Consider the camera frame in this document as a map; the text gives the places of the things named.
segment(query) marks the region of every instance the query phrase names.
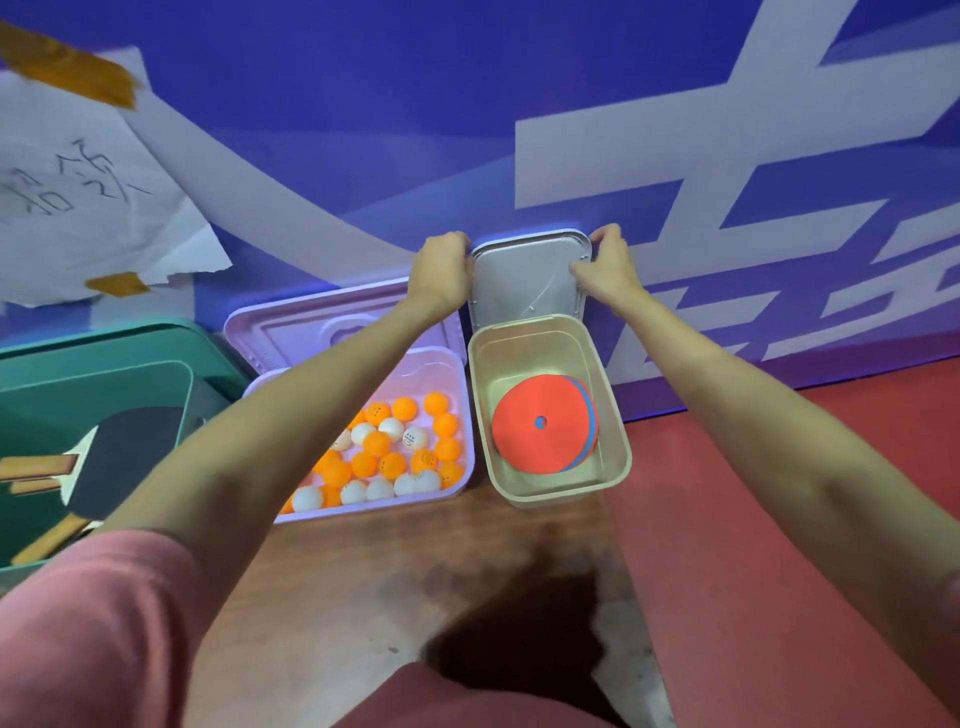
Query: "orange ball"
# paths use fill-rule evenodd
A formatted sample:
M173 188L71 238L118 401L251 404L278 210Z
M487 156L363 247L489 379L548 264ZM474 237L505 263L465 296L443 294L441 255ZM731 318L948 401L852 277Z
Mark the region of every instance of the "orange ball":
M379 430L371 432L363 439L363 451L373 457L383 457L390 452L390 435Z
M446 489L460 482L464 476L464 466L460 463L443 463L437 473L440 474L440 487Z
M410 472L414 475L435 470L437 470L437 456L430 450L419 449L410 457Z
M399 452L391 452L380 461L380 474L387 480L396 480L407 472L407 461Z
M442 415L450 408L450 400L441 392L431 392L423 399L423 411L431 417Z
M344 459L340 456L340 453L336 450L329 449L323 454L320 460L317 461L317 464L313 466L313 472L317 475L323 476L324 471L330 467L333 463L342 463Z
M464 449L460 445L459 440L454 440L452 437L442 437L437 441L437 445L433 448L433 452L437 455L437 459L442 463L450 463L460 457L460 453Z
M368 452L357 452L350 458L350 466L353 468L353 474L357 477L373 477L380 470L380 461ZM347 485L350 478L341 483L341 487Z
M320 492L324 495L324 504L320 506L321 508L336 508L338 505L344 504L340 500L340 488L333 485L322 485Z
M390 411L402 423L408 423L417 417L417 403L409 397L401 397L394 400L394 406L391 407Z
M390 407L388 407L382 401L376 401L373 404L368 404L367 409L364 410L367 415L367 422L369 422L374 427L380 427L380 423L390 417Z
M451 415L449 412L433 420L433 431L441 437L453 437L458 429L460 429L460 421L456 415Z
M373 467L373 471L376 473L376 466ZM353 479L353 469L350 467L349 463L345 463L343 460L330 463L324 469L324 485L329 485L334 488L343 488Z

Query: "pink sleeve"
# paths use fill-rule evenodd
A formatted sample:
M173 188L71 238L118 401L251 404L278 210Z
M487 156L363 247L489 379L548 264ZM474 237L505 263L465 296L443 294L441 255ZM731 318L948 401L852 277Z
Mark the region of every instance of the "pink sleeve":
M215 614L172 539L87 538L0 599L0 725L180 725Z

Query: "forearm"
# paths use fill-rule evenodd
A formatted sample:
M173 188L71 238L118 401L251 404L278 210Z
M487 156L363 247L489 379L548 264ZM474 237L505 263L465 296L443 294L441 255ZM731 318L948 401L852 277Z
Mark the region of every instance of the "forearm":
M223 598L285 499L436 313L411 302L238 401L174 450L108 519L189 547Z

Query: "white paper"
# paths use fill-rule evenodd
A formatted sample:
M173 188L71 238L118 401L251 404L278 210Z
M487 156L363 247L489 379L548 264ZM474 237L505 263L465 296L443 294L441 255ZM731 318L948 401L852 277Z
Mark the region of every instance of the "white paper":
M116 108L0 73L0 301L76 301L98 295L88 279L228 266Z

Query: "white lid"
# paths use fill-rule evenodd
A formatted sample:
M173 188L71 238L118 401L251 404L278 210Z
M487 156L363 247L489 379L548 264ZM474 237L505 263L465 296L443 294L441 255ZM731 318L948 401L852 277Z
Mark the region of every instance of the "white lid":
M591 255L589 238L576 230L539 232L477 246L469 300L473 330L555 313L583 320L586 296L569 265L590 260Z

